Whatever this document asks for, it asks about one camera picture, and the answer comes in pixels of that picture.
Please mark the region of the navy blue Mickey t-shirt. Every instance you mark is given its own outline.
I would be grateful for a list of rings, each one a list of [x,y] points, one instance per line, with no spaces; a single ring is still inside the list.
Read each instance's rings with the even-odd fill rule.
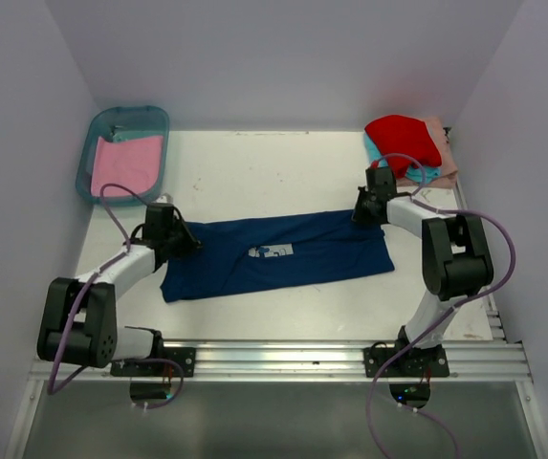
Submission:
[[[390,273],[379,226],[346,210],[212,223],[191,222],[202,248],[171,259],[161,285],[167,303],[241,295]]]

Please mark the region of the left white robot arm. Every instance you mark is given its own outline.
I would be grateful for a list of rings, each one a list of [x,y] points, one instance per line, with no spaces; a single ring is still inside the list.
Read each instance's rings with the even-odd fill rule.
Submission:
[[[160,373],[166,352],[158,331],[117,324],[117,301],[166,262],[202,247],[171,204],[146,207],[139,238],[79,277],[58,277],[49,286],[36,353],[44,361],[103,368],[131,361],[148,376]]]

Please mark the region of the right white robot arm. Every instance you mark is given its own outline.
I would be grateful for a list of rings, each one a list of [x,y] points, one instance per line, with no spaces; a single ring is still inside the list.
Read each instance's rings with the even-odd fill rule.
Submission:
[[[442,346],[457,313],[456,303],[475,297],[493,281],[493,262],[478,216],[432,208],[397,190],[388,167],[365,170],[352,221],[392,225],[421,239],[422,278],[426,286],[418,309],[392,346],[376,342],[363,350],[369,377],[418,376],[431,369],[449,374]]]

